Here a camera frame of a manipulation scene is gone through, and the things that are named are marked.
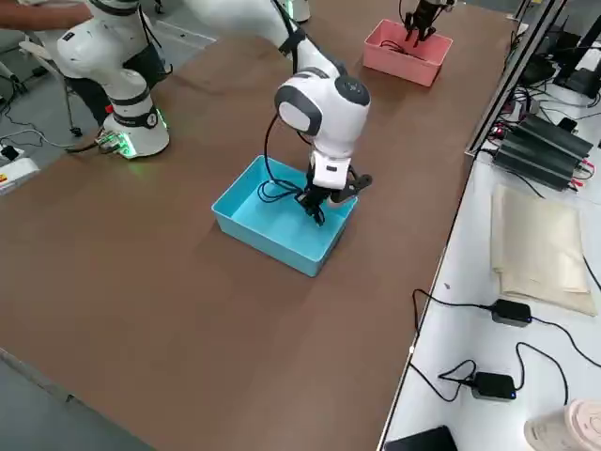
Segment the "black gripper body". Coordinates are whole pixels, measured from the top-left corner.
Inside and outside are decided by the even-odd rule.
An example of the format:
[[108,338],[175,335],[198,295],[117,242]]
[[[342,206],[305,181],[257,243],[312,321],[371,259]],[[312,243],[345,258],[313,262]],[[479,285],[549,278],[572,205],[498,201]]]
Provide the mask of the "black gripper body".
[[440,0],[419,0],[412,14],[414,24],[432,24],[437,14],[446,9],[446,2]]
[[317,186],[314,183],[315,167],[309,163],[306,171],[306,184],[303,191],[305,204],[322,204],[335,190]]

